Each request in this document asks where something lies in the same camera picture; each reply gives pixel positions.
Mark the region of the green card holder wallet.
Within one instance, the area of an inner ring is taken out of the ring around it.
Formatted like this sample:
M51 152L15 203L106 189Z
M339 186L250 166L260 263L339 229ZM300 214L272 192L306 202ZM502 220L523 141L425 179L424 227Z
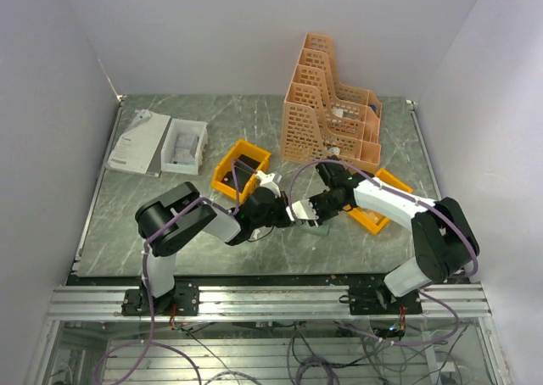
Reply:
M322 224L322 225L310 225L310 224L304 224L302 227L301 227L305 232L311 234L311 235L316 235L316 236L319 236L319 237L325 237L328 235L329 231L330 231L330 225L325 223L325 224Z

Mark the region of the yellow bin with boxes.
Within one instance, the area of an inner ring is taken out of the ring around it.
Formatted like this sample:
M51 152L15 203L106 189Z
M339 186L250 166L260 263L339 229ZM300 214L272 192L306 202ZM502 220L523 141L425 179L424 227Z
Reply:
M398 188L406 193L413 193L413 188L405 184L399 178L394 176L385 168L379 169L375 176L380 180L384 181L392 187ZM358 222L360 225L365 227L371 234L377 235L381 230L386 227L390 219L384 215L381 215L375 211L369 209L361 209L360 207L353 208L349 205L344 207L344 211Z

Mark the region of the yellow bin with black item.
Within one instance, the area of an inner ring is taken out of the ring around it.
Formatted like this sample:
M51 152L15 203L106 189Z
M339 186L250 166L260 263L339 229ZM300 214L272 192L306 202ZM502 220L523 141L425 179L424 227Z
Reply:
M242 203L256 189L255 172L267 172L271 152L245 139L237 140L216 166L210 186L219 193Z

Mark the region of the peach plastic file organizer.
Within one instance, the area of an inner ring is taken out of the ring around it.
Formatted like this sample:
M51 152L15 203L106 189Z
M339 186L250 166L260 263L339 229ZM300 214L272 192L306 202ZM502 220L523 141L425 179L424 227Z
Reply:
M374 173L382 108L375 92L341 82L332 38L309 32L283 100L281 158L305 164L334 155Z

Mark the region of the white plastic box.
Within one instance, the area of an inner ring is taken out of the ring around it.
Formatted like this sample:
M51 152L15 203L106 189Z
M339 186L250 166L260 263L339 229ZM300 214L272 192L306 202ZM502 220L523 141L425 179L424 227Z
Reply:
M173 118L160 151L161 171L197 176L208 143L207 123Z

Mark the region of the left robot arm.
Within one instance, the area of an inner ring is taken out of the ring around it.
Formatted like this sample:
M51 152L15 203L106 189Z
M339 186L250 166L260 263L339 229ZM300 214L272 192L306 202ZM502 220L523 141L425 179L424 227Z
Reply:
M125 301L124 315L163 315L182 304L186 295L176 289L176 254L201 232L228 246L248 242L256 231L293 225L284 192L257 187L237 208L223 209L203 197L191 182L172 188L143 204L135 214L143 240L140 288Z

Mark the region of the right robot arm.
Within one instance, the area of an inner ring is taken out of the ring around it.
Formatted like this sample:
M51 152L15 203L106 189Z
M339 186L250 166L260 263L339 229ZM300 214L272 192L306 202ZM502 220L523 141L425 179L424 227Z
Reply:
M333 159L318 163L316 171L327 189L309 198L313 221L347 209L369 209L411 233L414 255L388 272L373 294L380 311L395 312L405 295L444 282L467 264L478 268L479 244L455 199L422 198L363 171L353 173Z

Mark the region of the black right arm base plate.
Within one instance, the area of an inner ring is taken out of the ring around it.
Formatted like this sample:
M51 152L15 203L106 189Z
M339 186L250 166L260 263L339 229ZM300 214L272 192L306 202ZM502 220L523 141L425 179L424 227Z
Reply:
M423 309L415 291L403 297L393 295L383 282L367 281L350 286L347 294L339 297L347 304L351 315L418 315Z

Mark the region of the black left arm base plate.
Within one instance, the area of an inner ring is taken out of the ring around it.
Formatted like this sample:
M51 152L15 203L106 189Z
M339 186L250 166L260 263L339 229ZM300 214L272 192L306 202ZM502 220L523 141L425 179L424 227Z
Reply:
M138 289L125 291L121 304L123 316L151 316L151 307L155 315L196 316L199 312L199 290L191 283L175 283L166 294L156 298L149 297L143 282Z

